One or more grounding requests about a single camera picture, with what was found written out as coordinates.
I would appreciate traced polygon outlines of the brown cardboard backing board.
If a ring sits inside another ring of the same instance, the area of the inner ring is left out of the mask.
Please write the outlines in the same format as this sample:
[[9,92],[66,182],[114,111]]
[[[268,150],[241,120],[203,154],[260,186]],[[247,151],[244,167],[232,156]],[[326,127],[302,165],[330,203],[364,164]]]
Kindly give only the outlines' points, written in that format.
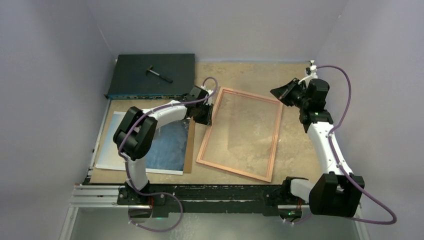
[[191,174],[192,173],[192,165],[193,165],[193,155],[194,155],[194,140],[195,140],[195,126],[196,123],[192,118],[189,119],[188,122],[188,135],[187,135],[187,143],[185,150],[185,158],[184,158],[184,166],[183,166],[183,174]]

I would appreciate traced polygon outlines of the blue landscape photo print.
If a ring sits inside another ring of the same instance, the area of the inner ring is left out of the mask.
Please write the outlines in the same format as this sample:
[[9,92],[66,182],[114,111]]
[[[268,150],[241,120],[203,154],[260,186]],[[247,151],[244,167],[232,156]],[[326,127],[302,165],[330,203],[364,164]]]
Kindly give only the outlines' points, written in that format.
[[[104,170],[124,171],[122,157],[113,136],[125,113],[115,111],[111,118],[104,143],[101,147],[95,167]],[[186,148],[189,140],[190,120],[174,121],[155,131],[151,148],[146,154],[146,172],[156,174],[182,175],[185,164]]]

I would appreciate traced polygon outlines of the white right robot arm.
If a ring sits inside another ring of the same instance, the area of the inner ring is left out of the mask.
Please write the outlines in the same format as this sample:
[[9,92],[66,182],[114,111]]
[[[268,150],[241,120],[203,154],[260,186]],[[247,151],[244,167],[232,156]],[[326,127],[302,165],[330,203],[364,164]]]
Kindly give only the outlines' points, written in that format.
[[331,130],[334,121],[325,109],[329,84],[318,78],[308,84],[294,78],[288,84],[270,90],[285,106],[299,109],[299,121],[311,140],[322,171],[316,183],[306,178],[287,177],[280,196],[288,204],[299,198],[309,204],[314,215],[351,218],[355,215],[364,188],[361,176],[353,174]]

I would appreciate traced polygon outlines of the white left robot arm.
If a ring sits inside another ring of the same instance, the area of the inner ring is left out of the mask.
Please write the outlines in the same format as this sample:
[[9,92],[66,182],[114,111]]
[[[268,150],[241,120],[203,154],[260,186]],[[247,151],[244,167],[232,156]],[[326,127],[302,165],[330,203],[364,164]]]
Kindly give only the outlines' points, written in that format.
[[149,180],[145,156],[152,146],[157,129],[184,119],[211,126],[214,105],[211,97],[216,90],[204,85],[194,86],[190,93],[153,108],[130,107],[125,113],[113,142],[118,155],[123,158],[126,183],[132,188],[129,197],[138,205],[146,203],[152,195],[146,188]]

